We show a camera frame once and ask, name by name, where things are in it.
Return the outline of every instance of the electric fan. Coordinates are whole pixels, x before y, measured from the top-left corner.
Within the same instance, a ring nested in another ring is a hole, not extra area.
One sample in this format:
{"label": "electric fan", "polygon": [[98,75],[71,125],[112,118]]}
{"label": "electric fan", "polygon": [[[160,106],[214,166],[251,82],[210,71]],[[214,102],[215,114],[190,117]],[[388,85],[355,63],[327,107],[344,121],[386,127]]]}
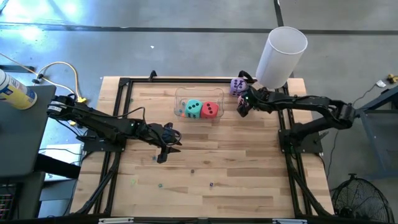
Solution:
{"label": "electric fan", "polygon": [[387,199],[369,181],[350,174],[331,198],[335,214],[344,218],[394,223]]}

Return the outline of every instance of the white cable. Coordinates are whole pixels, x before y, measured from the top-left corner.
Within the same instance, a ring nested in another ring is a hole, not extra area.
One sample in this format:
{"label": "white cable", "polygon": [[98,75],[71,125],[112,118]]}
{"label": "white cable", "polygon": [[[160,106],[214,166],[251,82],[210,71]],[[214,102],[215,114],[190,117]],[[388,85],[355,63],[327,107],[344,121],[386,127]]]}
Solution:
{"label": "white cable", "polygon": [[[36,78],[39,76],[39,74],[41,74],[45,69],[49,68],[49,66],[51,66],[51,65],[55,65],[55,64],[64,64],[64,65],[68,65],[68,66],[73,70],[73,72],[74,72],[74,74],[75,74],[76,96],[77,96],[78,98],[81,98],[81,97],[80,97],[80,94],[79,94],[79,85],[78,85],[77,71],[76,71],[75,68],[73,68],[73,66],[72,66],[71,64],[66,63],[66,62],[53,62],[53,63],[50,63],[50,64],[44,66],[42,69],[39,70],[39,72],[36,73],[36,72],[32,71],[31,69],[29,69],[29,68],[23,66],[21,63],[19,63],[19,62],[13,60],[13,59],[11,59],[11,58],[9,58],[8,56],[6,56],[6,55],[4,55],[4,54],[2,54],[2,53],[0,53],[0,55],[2,55],[3,57],[7,58],[8,60],[10,60],[10,61],[16,63],[17,65],[21,66],[22,68],[26,69],[27,71],[32,72],[33,74],[36,75]],[[45,80],[45,81],[47,81],[47,82],[49,82],[49,83],[51,83],[51,84],[53,84],[53,85],[55,85],[55,86],[59,86],[59,87],[61,87],[61,88],[67,89],[67,90],[70,91],[71,93],[75,94],[75,92],[74,92],[72,89],[70,89],[69,87],[67,87],[67,86],[64,86],[64,85],[61,85],[61,84],[52,82],[52,81],[50,81],[50,80],[48,80],[48,79],[46,79],[46,78],[44,78],[44,77],[43,77],[42,79]]]}

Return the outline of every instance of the purple dice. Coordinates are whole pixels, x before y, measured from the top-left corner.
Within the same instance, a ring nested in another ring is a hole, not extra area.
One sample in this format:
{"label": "purple dice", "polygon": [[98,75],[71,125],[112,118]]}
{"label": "purple dice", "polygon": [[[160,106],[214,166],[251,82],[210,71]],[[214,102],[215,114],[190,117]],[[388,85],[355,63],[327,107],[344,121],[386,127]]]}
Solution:
{"label": "purple dice", "polygon": [[241,92],[246,90],[247,87],[248,84],[243,80],[243,78],[233,78],[231,80],[231,89],[229,94],[233,96],[240,96]]}

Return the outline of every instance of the wooden table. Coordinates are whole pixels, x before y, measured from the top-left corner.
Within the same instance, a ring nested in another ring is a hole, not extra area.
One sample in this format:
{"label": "wooden table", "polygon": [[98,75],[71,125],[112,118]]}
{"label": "wooden table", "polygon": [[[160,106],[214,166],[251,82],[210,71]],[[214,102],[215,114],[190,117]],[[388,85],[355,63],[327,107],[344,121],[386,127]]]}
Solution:
{"label": "wooden table", "polygon": [[[119,78],[104,77],[97,110],[112,114]],[[288,83],[291,95],[306,94],[303,79],[291,78]],[[215,124],[178,121],[173,112],[174,95],[176,88],[182,86],[221,88],[225,105],[221,121]],[[183,146],[177,147],[181,149],[180,153],[169,154],[167,162],[158,164],[152,157],[159,154],[159,149],[144,142],[128,141],[119,166],[112,216],[294,216],[286,162],[277,140],[277,113],[250,111],[242,118],[236,112],[236,98],[230,97],[228,92],[229,84],[225,83],[134,84],[130,110],[145,106],[148,123],[173,122],[174,128],[183,134]],[[296,122],[312,120],[309,111],[294,110],[294,116]],[[141,112],[130,115],[130,118],[141,117]],[[104,153],[95,152],[83,161],[71,212],[81,208],[97,187],[103,157]],[[332,213],[320,158],[309,154],[302,157],[309,189]],[[101,211],[107,195],[108,187],[104,191]],[[304,212],[299,190],[298,195]]]}

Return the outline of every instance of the concrete floor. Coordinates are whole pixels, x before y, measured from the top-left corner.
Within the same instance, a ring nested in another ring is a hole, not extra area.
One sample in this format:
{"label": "concrete floor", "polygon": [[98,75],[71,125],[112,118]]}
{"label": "concrete floor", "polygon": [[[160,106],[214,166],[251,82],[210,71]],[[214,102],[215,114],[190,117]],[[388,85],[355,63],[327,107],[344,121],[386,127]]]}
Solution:
{"label": "concrete floor", "polygon": [[[277,27],[273,0],[9,0],[0,22],[78,24],[115,27]],[[394,0],[280,0],[286,26],[321,30],[397,30],[398,3]],[[307,92],[347,102],[359,98],[388,73],[398,73],[396,35],[307,35],[308,49],[295,69],[305,79]],[[81,94],[95,106],[103,76],[236,76],[255,74],[267,34],[181,32],[68,32],[35,28],[0,30],[1,52],[37,68],[54,61],[71,63],[79,72]],[[0,58],[0,63],[9,63]],[[33,75],[13,76],[30,85]],[[56,65],[50,79],[73,87],[73,73]],[[361,106],[383,91],[373,89]],[[66,94],[61,89],[57,94]],[[326,166],[335,130],[322,140]],[[73,134],[49,121],[42,145],[78,142]],[[357,120],[339,133],[333,154],[330,188],[355,172],[360,177],[376,170],[374,153]],[[398,179],[373,182],[398,215]],[[73,187],[73,182],[63,184]],[[61,215],[62,209],[43,209],[40,216]]]}

